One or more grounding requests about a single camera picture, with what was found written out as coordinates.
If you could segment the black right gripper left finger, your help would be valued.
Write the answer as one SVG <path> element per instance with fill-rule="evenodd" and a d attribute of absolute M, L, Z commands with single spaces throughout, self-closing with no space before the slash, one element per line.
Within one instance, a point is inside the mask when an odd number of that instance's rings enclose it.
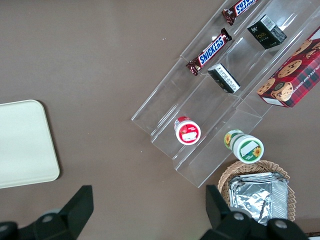
<path fill-rule="evenodd" d="M 93 188 L 83 185 L 58 212 L 48 212 L 19 230 L 21 240 L 76 240 L 94 211 Z"/>

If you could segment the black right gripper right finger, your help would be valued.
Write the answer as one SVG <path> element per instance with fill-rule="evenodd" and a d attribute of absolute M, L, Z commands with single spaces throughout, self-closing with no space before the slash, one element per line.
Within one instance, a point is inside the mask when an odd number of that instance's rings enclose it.
<path fill-rule="evenodd" d="M 205 188 L 205 207 L 211 228 L 203 240 L 268 240 L 267 227 L 238 210 L 231 210 L 216 185 Z"/>

